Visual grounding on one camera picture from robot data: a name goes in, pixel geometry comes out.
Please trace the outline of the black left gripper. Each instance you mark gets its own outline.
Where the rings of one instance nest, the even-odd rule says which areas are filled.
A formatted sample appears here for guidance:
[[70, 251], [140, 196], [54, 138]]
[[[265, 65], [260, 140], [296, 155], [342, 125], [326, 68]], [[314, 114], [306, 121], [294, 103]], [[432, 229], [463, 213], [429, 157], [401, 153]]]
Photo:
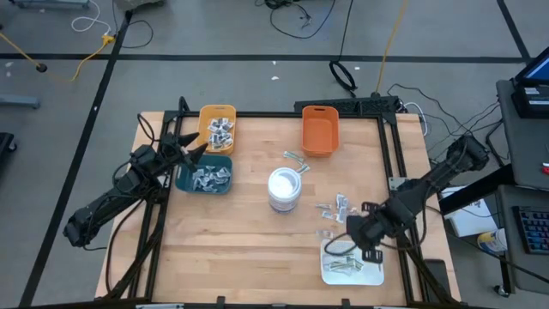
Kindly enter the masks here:
[[198, 132], [186, 135], [168, 132], [160, 139], [160, 152], [169, 162], [173, 164], [183, 164], [187, 169], [191, 169], [191, 162], [196, 165], [208, 148], [207, 143], [192, 150], [186, 148], [198, 137]]

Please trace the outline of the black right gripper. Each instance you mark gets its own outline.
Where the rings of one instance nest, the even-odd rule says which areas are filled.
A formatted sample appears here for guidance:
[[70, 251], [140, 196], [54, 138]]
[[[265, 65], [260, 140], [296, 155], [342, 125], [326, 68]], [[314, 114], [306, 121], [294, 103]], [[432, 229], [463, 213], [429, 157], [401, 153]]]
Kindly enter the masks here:
[[391, 232], [392, 223], [389, 218], [381, 212], [372, 215], [360, 216], [349, 215], [346, 219], [347, 234], [354, 244], [361, 249], [362, 259], [376, 264], [383, 262], [383, 252], [371, 249], [381, 245], [382, 239]]

